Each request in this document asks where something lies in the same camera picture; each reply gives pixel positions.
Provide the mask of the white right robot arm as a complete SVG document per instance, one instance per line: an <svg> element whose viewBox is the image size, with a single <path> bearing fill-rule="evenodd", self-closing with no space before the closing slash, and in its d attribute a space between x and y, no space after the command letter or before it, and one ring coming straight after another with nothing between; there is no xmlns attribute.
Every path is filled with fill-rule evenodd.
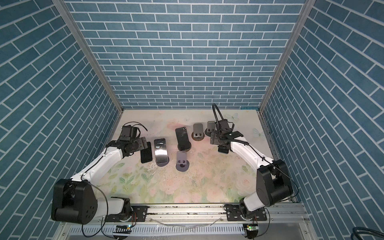
<svg viewBox="0 0 384 240"><path fill-rule="evenodd" d="M233 131L228 120L215 122L211 144L224 154L233 152L256 171L256 190L240 200L243 215L283 201L294 193L286 163L273 160L253 147L238 131Z"/></svg>

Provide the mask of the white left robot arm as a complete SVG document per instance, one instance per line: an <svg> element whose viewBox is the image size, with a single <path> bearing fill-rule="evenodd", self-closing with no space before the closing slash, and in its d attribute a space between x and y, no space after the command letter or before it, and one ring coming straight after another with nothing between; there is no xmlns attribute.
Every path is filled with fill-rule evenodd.
<svg viewBox="0 0 384 240"><path fill-rule="evenodd" d="M97 198L95 190L102 177L120 160L148 148L144 137L123 137L107 144L102 153L87 167L69 179L58 180L53 188L51 218L57 222L86 225L97 217L106 217L118 222L130 221L133 217L130 200Z"/></svg>

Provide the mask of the phone with reflective screen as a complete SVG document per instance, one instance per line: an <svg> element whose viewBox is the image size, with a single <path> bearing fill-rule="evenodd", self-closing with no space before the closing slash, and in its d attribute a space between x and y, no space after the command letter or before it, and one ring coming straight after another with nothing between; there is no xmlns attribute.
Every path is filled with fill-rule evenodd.
<svg viewBox="0 0 384 240"><path fill-rule="evenodd" d="M230 149L227 146L218 146L218 152L221 154L228 154Z"/></svg>
<svg viewBox="0 0 384 240"><path fill-rule="evenodd" d="M155 139L154 148L156 163L169 162L166 139Z"/></svg>

